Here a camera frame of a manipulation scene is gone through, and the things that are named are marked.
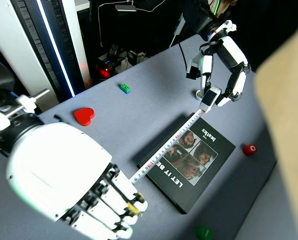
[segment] album cover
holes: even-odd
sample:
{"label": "album cover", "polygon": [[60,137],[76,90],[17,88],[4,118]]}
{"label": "album cover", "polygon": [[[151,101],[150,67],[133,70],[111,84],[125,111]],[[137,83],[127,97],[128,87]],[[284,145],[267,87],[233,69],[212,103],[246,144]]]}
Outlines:
{"label": "album cover", "polygon": [[[158,144],[139,163],[139,167],[177,130]],[[235,146],[229,140],[200,118],[166,152],[147,176],[180,212],[186,214],[234,149]]]}

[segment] red ball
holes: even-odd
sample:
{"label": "red ball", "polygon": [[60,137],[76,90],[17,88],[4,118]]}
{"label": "red ball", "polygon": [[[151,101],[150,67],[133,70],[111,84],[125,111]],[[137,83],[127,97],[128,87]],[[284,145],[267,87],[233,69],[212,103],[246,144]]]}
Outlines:
{"label": "red ball", "polygon": [[258,151],[258,148],[254,145],[254,144],[250,144],[248,146],[246,146],[245,148],[243,148],[243,153],[246,156],[250,156],[255,154]]}

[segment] green round object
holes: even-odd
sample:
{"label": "green round object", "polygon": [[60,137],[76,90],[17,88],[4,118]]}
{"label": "green round object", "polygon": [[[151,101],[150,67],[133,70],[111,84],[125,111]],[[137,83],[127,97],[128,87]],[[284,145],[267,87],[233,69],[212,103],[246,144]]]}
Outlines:
{"label": "green round object", "polygon": [[213,240],[213,232],[207,226],[200,226],[197,228],[197,237],[200,240]]}

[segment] measuring tape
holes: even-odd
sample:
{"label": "measuring tape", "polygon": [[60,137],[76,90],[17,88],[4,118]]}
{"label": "measuring tape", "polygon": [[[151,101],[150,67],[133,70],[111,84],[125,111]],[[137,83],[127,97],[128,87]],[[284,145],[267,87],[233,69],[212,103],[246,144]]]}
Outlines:
{"label": "measuring tape", "polygon": [[177,140],[200,118],[204,113],[199,109],[179,130],[160,147],[160,149],[130,178],[130,181],[135,185],[141,178],[154,167],[154,165],[168,152],[168,150],[177,142]]}

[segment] heart-shaped object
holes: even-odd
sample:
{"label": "heart-shaped object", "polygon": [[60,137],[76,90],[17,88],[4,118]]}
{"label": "heart-shaped object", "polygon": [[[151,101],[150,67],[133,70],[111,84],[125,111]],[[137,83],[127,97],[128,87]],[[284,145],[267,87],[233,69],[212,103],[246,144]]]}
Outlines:
{"label": "heart-shaped object", "polygon": [[94,118],[95,113],[92,108],[85,107],[81,108],[73,113],[75,119],[82,126],[89,126],[91,124],[91,119]]}

